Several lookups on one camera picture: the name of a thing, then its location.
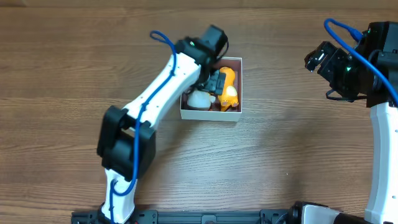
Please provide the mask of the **white plush duck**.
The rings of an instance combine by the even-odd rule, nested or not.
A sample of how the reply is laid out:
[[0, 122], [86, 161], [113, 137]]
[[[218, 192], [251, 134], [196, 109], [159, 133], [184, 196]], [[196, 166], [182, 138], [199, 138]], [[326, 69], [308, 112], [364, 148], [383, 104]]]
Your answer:
[[193, 110], [208, 111], [216, 97], [205, 91], [193, 90], [188, 94], [187, 106]]

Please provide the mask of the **orange plastic cat toy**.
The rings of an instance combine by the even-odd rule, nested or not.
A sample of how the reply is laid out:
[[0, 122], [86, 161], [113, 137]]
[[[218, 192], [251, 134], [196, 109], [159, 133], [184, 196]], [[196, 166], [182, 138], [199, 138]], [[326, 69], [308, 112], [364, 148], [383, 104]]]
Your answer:
[[239, 105], [238, 92], [234, 86], [236, 73], [229, 67], [221, 67], [219, 72], [226, 75], [223, 93], [218, 95], [218, 101], [221, 106], [220, 111], [226, 111], [229, 107], [235, 108]]

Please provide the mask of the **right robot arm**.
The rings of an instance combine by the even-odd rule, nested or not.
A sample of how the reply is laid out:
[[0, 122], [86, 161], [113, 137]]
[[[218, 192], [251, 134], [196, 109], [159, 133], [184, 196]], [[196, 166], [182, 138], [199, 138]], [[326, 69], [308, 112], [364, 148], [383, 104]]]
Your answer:
[[364, 217], [299, 202], [287, 223], [397, 223], [397, 23], [372, 22], [360, 32], [332, 18], [324, 41], [305, 57], [305, 68], [329, 84], [329, 100], [366, 100], [373, 127], [371, 193]]

